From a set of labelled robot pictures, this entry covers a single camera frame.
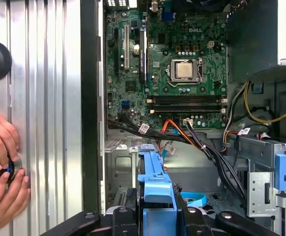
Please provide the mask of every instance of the cable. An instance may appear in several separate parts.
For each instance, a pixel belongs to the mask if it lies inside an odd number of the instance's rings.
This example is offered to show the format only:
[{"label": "cable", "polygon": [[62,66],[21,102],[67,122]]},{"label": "cable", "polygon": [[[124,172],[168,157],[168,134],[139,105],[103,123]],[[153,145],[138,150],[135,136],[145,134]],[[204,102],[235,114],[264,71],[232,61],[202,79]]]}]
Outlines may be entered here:
[{"label": "cable", "polygon": [[246,110],[247,110],[249,116],[250,116],[253,120],[255,120],[255,121],[259,122],[259,123],[265,123],[265,124],[267,124],[267,123],[278,122],[278,121],[280,121],[280,120],[286,118],[286,113],[285,113],[284,115],[282,115],[282,116],[276,118],[276,119],[273,119],[273,120],[263,120],[263,119],[259,119],[259,118],[255,117],[255,116],[253,116],[252,113],[251,113],[251,111],[250,111],[250,109],[249,109],[249,103],[248,103],[248,93],[249,93],[250,85],[251,85],[251,82],[248,82],[248,83],[246,83],[245,86],[244,86],[244,87],[245,87],[245,88],[244,88],[244,104],[245,104],[245,107],[246,107]]}]

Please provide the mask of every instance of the white label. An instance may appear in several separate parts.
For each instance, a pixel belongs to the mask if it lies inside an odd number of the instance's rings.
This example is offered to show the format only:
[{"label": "white label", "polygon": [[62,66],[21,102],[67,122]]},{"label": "white label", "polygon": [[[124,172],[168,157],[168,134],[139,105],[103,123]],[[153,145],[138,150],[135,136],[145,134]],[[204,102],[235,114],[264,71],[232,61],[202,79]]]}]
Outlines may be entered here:
[{"label": "white label", "polygon": [[171,155],[173,155],[176,150],[175,147],[171,144],[166,144],[166,147],[164,149],[170,152]]},{"label": "white label", "polygon": [[250,130],[251,130],[250,128],[245,128],[242,132],[242,135],[248,134]]},{"label": "white label", "polygon": [[239,131],[239,133],[237,134],[238,136],[242,135],[243,133],[243,129]]},{"label": "white label", "polygon": [[149,125],[142,123],[141,127],[139,127],[138,132],[141,134],[146,134],[148,129],[149,129]]},{"label": "white label", "polygon": [[270,136],[267,134],[267,133],[263,133],[260,135],[260,138],[263,139],[263,138],[270,138]]}]

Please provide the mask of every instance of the pcie slot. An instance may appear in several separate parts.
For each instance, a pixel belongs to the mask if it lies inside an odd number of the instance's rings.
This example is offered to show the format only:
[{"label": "pcie slot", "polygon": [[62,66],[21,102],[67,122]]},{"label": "pcie slot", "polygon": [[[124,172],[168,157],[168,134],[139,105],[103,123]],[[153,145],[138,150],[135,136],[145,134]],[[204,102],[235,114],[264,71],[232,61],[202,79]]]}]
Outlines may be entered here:
[{"label": "pcie slot", "polygon": [[124,69],[129,70],[129,25],[124,25]]},{"label": "pcie slot", "polygon": [[154,106],[150,114],[155,113],[225,113],[225,108],[218,105],[192,105],[192,106]]},{"label": "pcie slot", "polygon": [[172,103],[220,103],[220,96],[210,95],[188,95],[188,96],[150,96],[147,98],[147,103],[153,104],[172,104]]},{"label": "pcie slot", "polygon": [[119,29],[114,28],[114,72],[119,77]]},{"label": "pcie slot", "polygon": [[147,67],[146,67],[146,53],[147,53],[147,33],[146,29],[141,29],[139,33],[139,82],[146,84]]}]

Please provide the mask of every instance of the chip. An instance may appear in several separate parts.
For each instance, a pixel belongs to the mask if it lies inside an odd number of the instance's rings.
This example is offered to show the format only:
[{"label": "chip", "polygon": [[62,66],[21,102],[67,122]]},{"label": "chip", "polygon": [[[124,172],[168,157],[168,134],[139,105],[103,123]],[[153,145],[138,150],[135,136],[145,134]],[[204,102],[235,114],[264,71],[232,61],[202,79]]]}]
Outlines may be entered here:
[{"label": "chip", "polygon": [[125,82],[126,92],[136,92],[136,81],[126,81]]}]

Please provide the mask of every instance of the white connector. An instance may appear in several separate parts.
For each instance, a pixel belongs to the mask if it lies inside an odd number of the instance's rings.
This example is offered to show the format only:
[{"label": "white connector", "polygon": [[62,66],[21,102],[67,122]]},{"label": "white connector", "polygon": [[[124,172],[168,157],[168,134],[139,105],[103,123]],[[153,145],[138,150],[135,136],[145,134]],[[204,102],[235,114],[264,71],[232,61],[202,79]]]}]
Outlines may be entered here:
[{"label": "white connector", "polygon": [[207,48],[213,48],[214,46],[215,46],[215,42],[214,41],[208,41]]},{"label": "white connector", "polygon": [[190,124],[191,126],[193,126],[193,119],[189,119],[189,118],[184,119],[184,120],[183,120],[183,125],[186,126],[186,125],[187,125],[187,122],[189,122],[189,124]]}]

